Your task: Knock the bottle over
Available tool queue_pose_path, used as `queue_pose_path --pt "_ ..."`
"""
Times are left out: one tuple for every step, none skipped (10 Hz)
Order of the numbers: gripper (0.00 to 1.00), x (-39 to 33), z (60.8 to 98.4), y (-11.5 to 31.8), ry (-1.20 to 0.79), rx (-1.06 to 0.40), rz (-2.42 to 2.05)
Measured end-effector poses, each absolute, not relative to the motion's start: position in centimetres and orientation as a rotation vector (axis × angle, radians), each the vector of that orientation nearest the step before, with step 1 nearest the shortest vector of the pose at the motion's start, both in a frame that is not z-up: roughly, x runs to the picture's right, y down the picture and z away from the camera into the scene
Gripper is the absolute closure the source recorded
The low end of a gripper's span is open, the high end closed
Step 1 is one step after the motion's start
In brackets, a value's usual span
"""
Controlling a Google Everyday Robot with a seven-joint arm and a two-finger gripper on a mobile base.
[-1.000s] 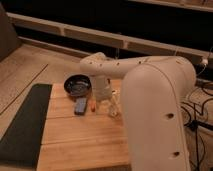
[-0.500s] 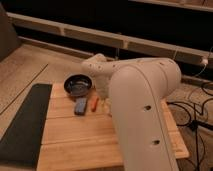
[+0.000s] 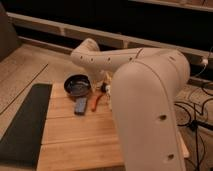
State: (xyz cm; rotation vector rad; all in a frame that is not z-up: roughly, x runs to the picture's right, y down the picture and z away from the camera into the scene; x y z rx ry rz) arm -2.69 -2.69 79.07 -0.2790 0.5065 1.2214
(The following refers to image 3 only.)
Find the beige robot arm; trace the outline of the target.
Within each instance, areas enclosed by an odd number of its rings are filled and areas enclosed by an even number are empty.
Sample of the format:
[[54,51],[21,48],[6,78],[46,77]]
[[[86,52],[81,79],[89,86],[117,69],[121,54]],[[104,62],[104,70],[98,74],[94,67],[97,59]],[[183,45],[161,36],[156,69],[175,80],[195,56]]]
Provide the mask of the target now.
[[186,171],[174,101],[190,76],[176,49],[102,51],[88,38],[71,61],[100,81],[111,71],[111,106],[126,171]]

